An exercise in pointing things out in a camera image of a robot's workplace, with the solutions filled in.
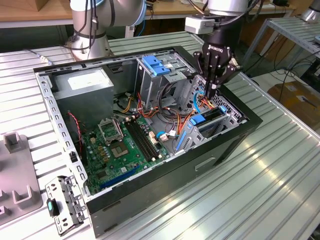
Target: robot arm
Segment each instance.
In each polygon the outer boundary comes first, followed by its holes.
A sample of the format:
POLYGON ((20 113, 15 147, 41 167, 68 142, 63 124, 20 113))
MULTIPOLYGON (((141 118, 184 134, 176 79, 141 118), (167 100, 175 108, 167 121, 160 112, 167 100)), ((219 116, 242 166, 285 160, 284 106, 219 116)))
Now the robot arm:
POLYGON ((244 16, 260 0, 208 0, 209 14, 200 14, 185 19, 185 30, 204 34, 202 52, 193 54, 197 68, 206 81, 205 95, 209 99, 216 89, 231 80, 241 67, 235 59, 244 16))
POLYGON ((107 27, 140 24, 146 14, 145 0, 71 0, 74 36, 73 55, 79 60, 110 54, 107 27))

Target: cardboard box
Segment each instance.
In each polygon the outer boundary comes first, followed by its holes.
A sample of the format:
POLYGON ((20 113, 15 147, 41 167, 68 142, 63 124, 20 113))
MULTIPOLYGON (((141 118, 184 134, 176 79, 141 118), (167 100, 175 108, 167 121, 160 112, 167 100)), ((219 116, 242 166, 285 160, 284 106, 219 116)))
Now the cardboard box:
POLYGON ((7 6, 38 12, 49 0, 0 0, 0 7, 7 6))
MULTIPOLYGON (((268 94, 278 100, 281 87, 282 83, 276 84, 268 90, 268 94)), ((285 83, 280 102, 314 131, 320 128, 320 97, 302 83, 285 83)))

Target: aluminum table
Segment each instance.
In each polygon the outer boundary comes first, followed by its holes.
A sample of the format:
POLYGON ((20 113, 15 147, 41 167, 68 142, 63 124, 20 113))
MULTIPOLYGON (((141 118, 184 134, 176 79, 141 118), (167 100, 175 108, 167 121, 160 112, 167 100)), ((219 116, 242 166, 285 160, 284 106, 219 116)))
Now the aluminum table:
MULTIPOLYGON (((110 41, 117 54, 202 41, 186 32, 110 41)), ((36 49, 55 64, 67 49, 36 49)), ((45 184, 70 174, 61 155, 26 51, 0 54, 0 134, 28 137, 43 202, 45 184)), ((263 119, 222 164, 159 200, 99 239, 307 239, 320 223, 320 137, 240 73, 227 87, 263 119)), ((59 238, 47 206, 0 226, 0 239, 93 240, 88 219, 59 238)))
MULTIPOLYGON (((320 57, 320 44, 314 41, 315 36, 320 35, 320 22, 307 23, 298 17, 271 18, 264 21, 251 46, 245 53, 242 60, 243 66, 248 62, 267 28, 272 28, 275 31, 271 39, 275 40, 277 35, 283 35, 300 46, 300 51, 298 51, 295 58, 292 60, 289 68, 296 62, 303 50, 306 50, 311 54, 317 53, 315 56, 320 57)), ((260 54, 263 55, 271 44, 272 41, 269 41, 260 54)))

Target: blue plastic latch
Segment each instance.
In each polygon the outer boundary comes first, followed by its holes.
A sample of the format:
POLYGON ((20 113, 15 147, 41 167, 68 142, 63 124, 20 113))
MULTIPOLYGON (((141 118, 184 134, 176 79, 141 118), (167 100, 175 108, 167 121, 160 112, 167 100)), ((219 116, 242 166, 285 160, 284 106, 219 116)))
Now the blue plastic latch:
POLYGON ((52 203, 51 202, 48 203, 48 209, 49 209, 49 211, 52 210, 52 203))
POLYGON ((220 110, 221 112, 223 112, 224 114, 228 111, 228 109, 225 106, 220 106, 220 110))
POLYGON ((204 122, 206 119, 201 115, 201 114, 198 114, 198 115, 195 115, 193 116, 191 119, 190 119, 190 122, 193 124, 193 125, 197 125, 199 123, 202 123, 204 122))
POLYGON ((155 56, 143 56, 142 61, 155 76, 160 76, 171 72, 170 69, 164 67, 161 61, 155 56))

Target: wooden table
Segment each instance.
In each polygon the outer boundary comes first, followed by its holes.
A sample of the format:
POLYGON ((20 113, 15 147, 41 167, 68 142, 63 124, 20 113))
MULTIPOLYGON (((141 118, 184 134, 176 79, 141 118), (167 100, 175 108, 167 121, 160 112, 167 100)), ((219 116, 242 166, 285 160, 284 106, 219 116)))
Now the wooden table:
MULTIPOLYGON (((260 14, 284 13, 289 16, 295 8, 265 5, 260 14)), ((256 6, 251 14, 258 10, 256 6)), ((185 5, 180 0, 173 2, 157 1, 153 6, 152 19, 177 19, 196 14, 191 5, 185 5)), ((151 12, 147 10, 145 19, 151 18, 151 12)), ((39 11, 28 11, 13 7, 0 6, 0 28, 39 27, 73 24, 72 11, 68 0, 49 0, 39 11)))

